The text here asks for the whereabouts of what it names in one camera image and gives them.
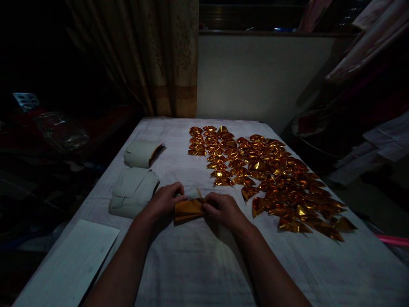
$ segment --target white wall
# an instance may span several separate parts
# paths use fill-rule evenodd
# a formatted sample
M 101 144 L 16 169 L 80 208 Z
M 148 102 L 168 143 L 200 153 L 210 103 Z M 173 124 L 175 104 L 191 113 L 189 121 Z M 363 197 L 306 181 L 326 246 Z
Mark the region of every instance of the white wall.
M 311 104 L 350 41 L 199 36 L 196 116 L 258 120 L 280 134 Z

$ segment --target table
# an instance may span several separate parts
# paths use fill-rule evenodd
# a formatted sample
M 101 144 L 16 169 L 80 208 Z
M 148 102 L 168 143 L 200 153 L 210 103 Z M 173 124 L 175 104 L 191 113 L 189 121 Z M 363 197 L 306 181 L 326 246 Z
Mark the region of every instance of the table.
M 408 269 L 351 211 L 343 215 L 358 230 L 343 233 L 344 243 L 316 231 L 306 236 L 277 233 L 278 217 L 263 213 L 252 218 L 251 202 L 246 204 L 243 200 L 242 186 L 213 187 L 212 170 L 206 168 L 206 158 L 187 155 L 189 128 L 206 125 L 224 125 L 236 138 L 248 138 L 256 133 L 280 139 L 266 124 L 258 122 L 166 117 L 142 119 L 48 256 L 78 220 L 85 219 L 121 230 L 103 265 L 102 269 L 105 269 L 132 222 L 108 213 L 113 187 L 120 172 L 126 168 L 123 152 L 133 140 L 145 139 L 166 146 L 151 167 L 161 179 L 161 185 L 180 181 L 186 192 L 198 187 L 203 195 L 215 191 L 233 196 L 314 306 L 408 306 Z M 290 148 L 286 149 L 298 157 Z M 171 223 L 157 235 L 147 253 L 136 304 L 255 306 L 255 300 L 233 236 L 227 229 L 201 218 L 179 226 Z

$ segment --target pink object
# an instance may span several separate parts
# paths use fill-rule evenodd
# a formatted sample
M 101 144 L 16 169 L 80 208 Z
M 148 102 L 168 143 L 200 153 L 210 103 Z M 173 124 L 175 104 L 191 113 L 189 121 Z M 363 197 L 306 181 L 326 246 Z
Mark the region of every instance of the pink object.
M 379 240 L 386 244 L 392 244 L 392 245 L 399 245 L 399 246 L 405 246 L 409 247 L 409 239 L 406 238 L 399 238 L 399 237 L 390 237 L 390 236 L 384 236 L 384 235 L 376 235 Z

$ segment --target curtain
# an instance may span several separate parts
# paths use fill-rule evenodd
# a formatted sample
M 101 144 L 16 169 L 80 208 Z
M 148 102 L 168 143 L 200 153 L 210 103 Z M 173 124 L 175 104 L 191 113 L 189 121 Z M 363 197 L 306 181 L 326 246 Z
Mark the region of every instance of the curtain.
M 352 23 L 362 30 L 345 58 L 325 80 L 342 83 L 351 78 L 409 27 L 407 0 L 372 0 Z
M 147 116 L 196 116 L 199 0 L 66 0 L 78 48 Z

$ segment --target pile of folded gold paper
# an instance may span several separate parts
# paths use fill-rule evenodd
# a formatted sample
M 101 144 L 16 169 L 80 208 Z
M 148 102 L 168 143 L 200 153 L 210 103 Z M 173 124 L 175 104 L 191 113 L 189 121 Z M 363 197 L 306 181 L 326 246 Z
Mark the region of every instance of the pile of folded gold paper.
M 258 134 L 250 139 L 234 140 L 225 126 L 216 130 L 213 126 L 190 128 L 188 154 L 206 156 L 208 153 L 207 167 L 214 169 L 211 174 L 214 185 L 243 185 L 245 201 L 265 191 L 264 198 L 253 199 L 253 218 L 266 211 L 280 217 L 281 230 L 312 232 L 308 225 L 342 242 L 340 232 L 357 229 L 346 217 L 338 218 L 345 205 L 322 189 L 325 184 L 301 160 L 291 156 L 284 143 Z M 252 178 L 261 181 L 259 186 Z

